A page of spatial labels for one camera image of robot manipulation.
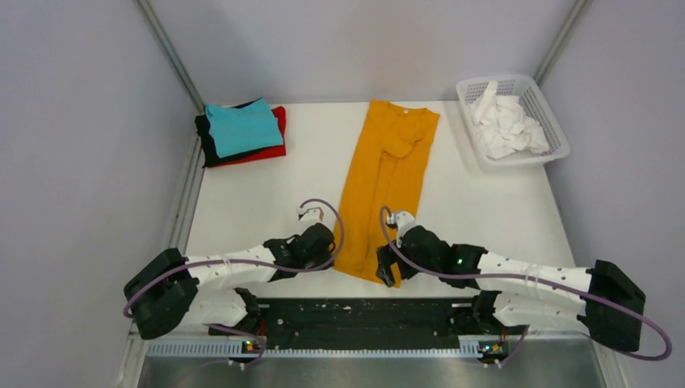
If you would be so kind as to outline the red folded t shirt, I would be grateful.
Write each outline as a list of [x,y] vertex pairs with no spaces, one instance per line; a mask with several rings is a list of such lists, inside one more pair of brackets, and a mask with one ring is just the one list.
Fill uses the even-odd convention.
[[228,165],[237,165],[245,162],[253,162],[257,160],[282,157],[287,154],[287,148],[285,144],[285,134],[287,128],[287,112],[284,106],[278,106],[272,108],[271,112],[273,116],[277,119],[279,134],[282,137],[283,143],[281,145],[274,145],[270,147],[264,147],[261,149],[246,151],[240,154],[235,154],[231,156],[226,156],[219,158],[215,157],[205,157],[204,167],[222,167]]

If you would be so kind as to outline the aluminium table side rail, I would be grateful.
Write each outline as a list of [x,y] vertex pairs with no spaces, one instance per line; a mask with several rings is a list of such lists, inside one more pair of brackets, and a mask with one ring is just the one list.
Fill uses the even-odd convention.
[[153,340],[172,332],[183,320],[199,286],[193,279],[187,258],[191,221],[202,180],[203,162],[200,139],[192,144],[183,173],[182,187],[173,212],[166,245],[125,286],[124,315],[143,340]]

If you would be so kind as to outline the white plastic laundry basket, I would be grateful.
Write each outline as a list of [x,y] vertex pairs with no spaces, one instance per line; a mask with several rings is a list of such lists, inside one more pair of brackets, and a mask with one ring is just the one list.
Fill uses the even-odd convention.
[[568,140],[533,78],[469,78],[456,84],[456,93],[481,169],[542,166],[569,156]]

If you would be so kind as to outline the white crumpled t shirt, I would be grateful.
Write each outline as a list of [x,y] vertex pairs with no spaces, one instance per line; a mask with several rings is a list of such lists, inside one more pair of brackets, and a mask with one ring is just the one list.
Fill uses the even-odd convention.
[[516,152],[542,154],[549,144],[539,121],[528,116],[516,95],[499,95],[498,82],[488,82],[483,93],[468,105],[470,121],[485,155],[493,160]]

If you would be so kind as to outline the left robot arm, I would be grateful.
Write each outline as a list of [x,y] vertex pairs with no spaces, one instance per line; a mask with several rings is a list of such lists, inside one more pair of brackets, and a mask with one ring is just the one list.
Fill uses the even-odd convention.
[[326,269],[338,248],[334,233],[320,222],[229,254],[184,256],[168,248],[124,286],[124,316],[143,340],[196,327],[213,335],[257,335],[263,315],[249,285]]

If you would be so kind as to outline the left aluminium frame post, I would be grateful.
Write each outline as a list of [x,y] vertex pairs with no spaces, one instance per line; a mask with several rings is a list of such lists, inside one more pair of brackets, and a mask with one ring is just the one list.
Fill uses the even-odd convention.
[[186,66],[183,64],[169,34],[166,32],[162,21],[159,19],[152,2],[149,0],[134,0],[133,2],[136,4],[141,15],[148,24],[153,37],[158,42],[158,45],[170,63],[175,76],[180,81],[197,112],[202,112],[204,110],[204,101],[194,82],[191,80],[190,74],[187,72]]

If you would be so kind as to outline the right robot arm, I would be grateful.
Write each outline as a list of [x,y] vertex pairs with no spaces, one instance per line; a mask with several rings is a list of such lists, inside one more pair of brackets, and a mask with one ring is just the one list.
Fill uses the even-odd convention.
[[516,327],[577,331],[621,352],[640,347],[638,315],[646,296],[613,263],[552,268],[498,255],[484,247],[449,244],[422,226],[378,247],[376,276],[388,287],[422,272],[458,289],[475,289],[468,323],[496,334]]

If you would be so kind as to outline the right aluminium frame post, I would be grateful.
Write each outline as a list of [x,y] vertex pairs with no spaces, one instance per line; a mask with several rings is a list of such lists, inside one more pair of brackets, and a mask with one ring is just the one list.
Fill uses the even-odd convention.
[[576,0],[573,6],[565,17],[563,23],[559,27],[552,43],[550,44],[546,54],[543,56],[540,65],[538,66],[533,79],[538,86],[544,83],[548,74],[556,64],[558,58],[562,54],[565,46],[569,43],[573,33],[583,20],[587,11],[591,8],[593,0]]

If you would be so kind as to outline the black folded t shirt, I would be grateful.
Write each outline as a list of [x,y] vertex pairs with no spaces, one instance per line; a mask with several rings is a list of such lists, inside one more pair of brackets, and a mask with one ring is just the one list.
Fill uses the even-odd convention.
[[216,153],[215,143],[210,135],[211,124],[207,116],[205,114],[197,116],[195,118],[195,126],[196,132],[201,140],[202,150],[204,152],[204,167],[222,167],[250,162],[258,159],[258,153],[260,150],[251,150],[220,158]]

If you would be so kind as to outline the teal folded t shirt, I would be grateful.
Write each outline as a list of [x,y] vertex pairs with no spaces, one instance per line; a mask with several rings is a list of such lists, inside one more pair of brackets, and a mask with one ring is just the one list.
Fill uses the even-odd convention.
[[256,99],[243,108],[210,103],[204,112],[219,158],[284,144],[278,120],[265,99]]

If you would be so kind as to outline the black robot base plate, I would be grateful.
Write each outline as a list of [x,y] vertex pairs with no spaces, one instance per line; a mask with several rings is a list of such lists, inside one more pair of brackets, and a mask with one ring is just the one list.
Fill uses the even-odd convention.
[[518,335],[522,327],[476,320],[470,298],[259,298],[242,328],[268,349],[458,348],[467,335]]

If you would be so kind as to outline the orange t shirt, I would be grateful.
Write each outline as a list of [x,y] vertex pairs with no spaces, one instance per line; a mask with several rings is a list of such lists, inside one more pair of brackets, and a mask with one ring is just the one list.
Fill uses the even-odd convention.
[[334,234],[344,242],[334,270],[379,282],[376,251],[387,243],[380,210],[417,212],[439,118],[427,108],[371,101],[338,207]]

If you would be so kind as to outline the aluminium frame post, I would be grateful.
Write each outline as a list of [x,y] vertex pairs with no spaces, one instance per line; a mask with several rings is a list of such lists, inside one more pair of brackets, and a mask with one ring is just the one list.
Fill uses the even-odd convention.
[[197,112],[202,112],[204,110],[204,101],[194,82],[191,80],[190,74],[187,72],[186,66],[183,64],[169,34],[166,32],[162,21],[159,19],[152,2],[149,0],[134,0],[133,2],[136,4],[141,15],[148,24],[153,37],[158,42],[158,45],[170,63],[175,76],[180,81]]
[[593,0],[576,0],[573,6],[565,17],[563,23],[559,27],[552,43],[550,44],[546,54],[543,56],[540,65],[538,66],[533,79],[538,86],[544,83],[548,74],[556,64],[558,58],[562,54],[565,46],[569,43],[573,33],[583,20],[587,11],[591,8]]

